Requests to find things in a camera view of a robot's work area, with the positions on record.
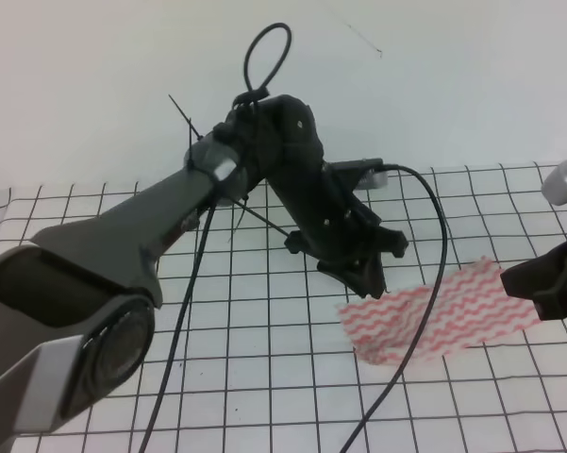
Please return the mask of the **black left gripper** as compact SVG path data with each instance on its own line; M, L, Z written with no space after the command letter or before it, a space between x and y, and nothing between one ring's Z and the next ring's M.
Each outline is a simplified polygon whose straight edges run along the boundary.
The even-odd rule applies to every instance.
M386 290L381 255L405 256L405 234L385 228L381 219L336 177L332 163L288 164L268 183L298 230L286 246L318 261L318 269L360 297Z

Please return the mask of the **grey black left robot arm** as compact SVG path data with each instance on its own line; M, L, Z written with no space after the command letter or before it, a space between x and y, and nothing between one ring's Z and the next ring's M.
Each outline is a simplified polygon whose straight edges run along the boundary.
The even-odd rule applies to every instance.
M0 452L60 428L139 368L163 302L156 265L203 215L267 182L296 225L285 242L360 296L385 288L381 257L405 235L355 196L380 159L328 163L310 107L239 97L184 167L114 208L50 226L0 255Z

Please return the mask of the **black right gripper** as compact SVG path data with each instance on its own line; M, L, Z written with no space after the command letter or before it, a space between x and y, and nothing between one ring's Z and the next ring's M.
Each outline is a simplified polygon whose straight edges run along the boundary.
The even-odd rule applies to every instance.
M567 241L501 273L508 296L529 300L541 321L567 318Z

